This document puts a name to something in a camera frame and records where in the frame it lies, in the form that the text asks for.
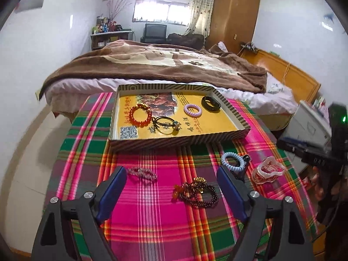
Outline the person's right hand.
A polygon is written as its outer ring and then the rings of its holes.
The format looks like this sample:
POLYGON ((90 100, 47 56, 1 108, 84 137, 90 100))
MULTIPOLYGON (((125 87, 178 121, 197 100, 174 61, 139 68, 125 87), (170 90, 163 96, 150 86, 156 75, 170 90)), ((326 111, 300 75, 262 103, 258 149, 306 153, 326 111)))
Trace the person's right hand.
POLYGON ((311 183, 314 186, 314 196, 317 199, 317 201, 321 201, 323 197, 325 196, 325 192, 322 188, 321 182, 320 182, 320 172, 317 167, 313 167, 313 177, 311 179, 311 183))

